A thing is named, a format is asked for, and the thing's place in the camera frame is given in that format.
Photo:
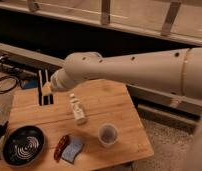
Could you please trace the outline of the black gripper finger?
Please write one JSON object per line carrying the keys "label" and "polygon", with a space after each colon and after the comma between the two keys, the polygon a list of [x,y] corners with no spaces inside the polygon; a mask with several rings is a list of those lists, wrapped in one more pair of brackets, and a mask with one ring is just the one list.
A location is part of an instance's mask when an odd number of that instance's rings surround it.
{"label": "black gripper finger", "polygon": [[[45,70],[45,77],[46,77],[46,82],[50,82],[49,71],[47,69]],[[53,104],[54,103],[53,95],[50,94],[47,97],[48,97],[48,103],[47,103],[47,105]]]}
{"label": "black gripper finger", "polygon": [[42,71],[38,71],[38,78],[39,78],[39,104],[40,106],[44,105],[44,99],[43,99],[43,94],[42,94]]}

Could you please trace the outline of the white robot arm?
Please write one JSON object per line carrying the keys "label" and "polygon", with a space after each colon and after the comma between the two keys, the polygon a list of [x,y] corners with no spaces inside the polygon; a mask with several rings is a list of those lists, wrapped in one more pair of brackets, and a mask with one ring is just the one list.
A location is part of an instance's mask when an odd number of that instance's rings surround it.
{"label": "white robot arm", "polygon": [[96,79],[117,81],[202,101],[202,47],[102,57],[69,54],[41,88],[44,96]]}

